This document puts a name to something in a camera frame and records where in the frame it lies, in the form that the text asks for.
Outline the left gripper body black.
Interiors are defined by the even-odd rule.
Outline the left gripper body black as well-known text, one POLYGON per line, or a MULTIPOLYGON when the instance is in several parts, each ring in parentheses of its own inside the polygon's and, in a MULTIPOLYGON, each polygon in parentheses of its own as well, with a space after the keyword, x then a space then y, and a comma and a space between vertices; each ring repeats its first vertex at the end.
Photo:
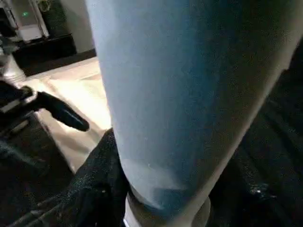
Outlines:
POLYGON ((26 116, 28 113, 38 110, 37 101, 26 99, 34 95, 31 87, 18 88, 5 81, 0 82, 0 122, 11 123, 14 120, 26 116))

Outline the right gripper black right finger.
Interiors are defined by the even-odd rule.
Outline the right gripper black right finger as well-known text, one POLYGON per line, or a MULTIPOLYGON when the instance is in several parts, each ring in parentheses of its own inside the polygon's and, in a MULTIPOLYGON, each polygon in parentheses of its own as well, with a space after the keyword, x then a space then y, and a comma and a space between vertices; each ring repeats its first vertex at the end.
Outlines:
POLYGON ((233 157, 210 193, 211 227, 301 227, 247 157, 233 157))

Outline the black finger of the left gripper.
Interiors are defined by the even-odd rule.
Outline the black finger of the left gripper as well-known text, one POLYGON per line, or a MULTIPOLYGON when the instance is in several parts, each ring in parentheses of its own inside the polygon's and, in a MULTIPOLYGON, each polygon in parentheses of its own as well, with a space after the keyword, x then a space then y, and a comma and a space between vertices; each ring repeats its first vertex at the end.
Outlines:
POLYGON ((88 131, 89 123, 77 114, 67 103, 46 92, 38 92, 40 107, 47 110, 53 118, 79 131, 88 131))

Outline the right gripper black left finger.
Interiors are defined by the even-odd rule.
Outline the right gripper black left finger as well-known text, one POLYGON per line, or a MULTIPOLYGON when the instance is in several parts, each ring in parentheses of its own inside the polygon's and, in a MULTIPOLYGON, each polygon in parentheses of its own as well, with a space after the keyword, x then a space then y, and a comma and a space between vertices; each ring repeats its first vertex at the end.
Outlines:
POLYGON ((16 227, 123 227, 129 183, 114 131, 98 145, 60 194, 40 202, 14 221, 16 227))

